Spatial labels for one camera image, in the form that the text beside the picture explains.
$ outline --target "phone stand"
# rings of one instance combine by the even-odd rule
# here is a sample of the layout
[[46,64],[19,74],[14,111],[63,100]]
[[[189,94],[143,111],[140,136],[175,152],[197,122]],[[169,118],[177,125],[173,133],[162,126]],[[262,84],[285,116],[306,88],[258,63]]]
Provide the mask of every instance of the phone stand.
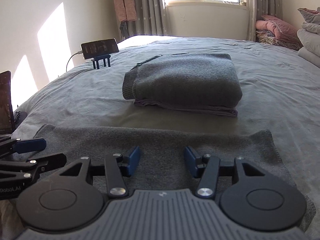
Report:
[[101,55],[101,56],[97,56],[97,57],[94,57],[91,59],[92,61],[92,64],[93,64],[93,68],[96,69],[96,65],[97,65],[97,69],[100,69],[99,67],[99,60],[103,59],[103,65],[104,67],[106,67],[106,59],[108,60],[108,67],[111,67],[110,66],[110,57],[111,55],[110,54],[105,54],[105,55]]

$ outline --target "patterned gray curtain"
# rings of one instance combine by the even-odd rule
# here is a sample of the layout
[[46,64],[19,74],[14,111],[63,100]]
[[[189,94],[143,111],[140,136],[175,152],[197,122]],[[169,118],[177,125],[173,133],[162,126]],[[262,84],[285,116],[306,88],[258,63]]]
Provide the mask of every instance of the patterned gray curtain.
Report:
[[164,0],[134,0],[137,20],[127,22],[129,36],[170,35]]
[[282,2],[281,0],[249,0],[249,32],[248,40],[256,40],[256,21],[263,20],[262,15],[272,15],[282,19]]

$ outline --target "gray bedsheet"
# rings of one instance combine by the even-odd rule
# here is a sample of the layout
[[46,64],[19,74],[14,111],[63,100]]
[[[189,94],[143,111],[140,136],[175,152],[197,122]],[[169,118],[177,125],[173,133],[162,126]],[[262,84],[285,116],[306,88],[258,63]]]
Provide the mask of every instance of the gray bedsheet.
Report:
[[[158,54],[185,52],[231,56],[243,92],[237,118],[138,107],[123,98],[124,74],[137,62]],[[32,138],[45,123],[240,135],[269,129],[299,190],[316,205],[317,214],[307,234],[320,237],[319,68],[290,49],[212,38],[176,38],[121,49],[112,55],[111,66],[94,70],[88,62],[47,85],[19,107],[29,116],[13,136]]]

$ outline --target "smartphone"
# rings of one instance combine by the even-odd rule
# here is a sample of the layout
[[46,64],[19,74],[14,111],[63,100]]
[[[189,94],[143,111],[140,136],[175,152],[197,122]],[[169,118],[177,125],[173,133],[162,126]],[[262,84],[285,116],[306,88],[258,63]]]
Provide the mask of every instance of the smartphone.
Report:
[[0,134],[16,129],[11,105],[11,72],[0,73]]
[[118,45],[115,39],[82,43],[81,49],[84,59],[119,52]]

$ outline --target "white pillow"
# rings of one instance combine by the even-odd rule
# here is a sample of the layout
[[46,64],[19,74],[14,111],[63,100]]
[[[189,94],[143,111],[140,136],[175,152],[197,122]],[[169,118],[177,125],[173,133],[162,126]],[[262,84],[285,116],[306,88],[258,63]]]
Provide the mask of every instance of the white pillow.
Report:
[[320,35],[320,25],[315,23],[302,23],[302,29],[308,32],[316,33]]
[[301,13],[307,23],[320,24],[320,13],[318,13],[318,11],[309,10],[306,8],[299,8],[298,11]]
[[300,29],[298,30],[298,37],[307,50],[320,57],[320,35]]
[[304,58],[305,60],[311,62],[313,65],[316,65],[318,68],[320,68],[320,57],[308,51],[305,47],[302,47],[298,51],[298,56]]

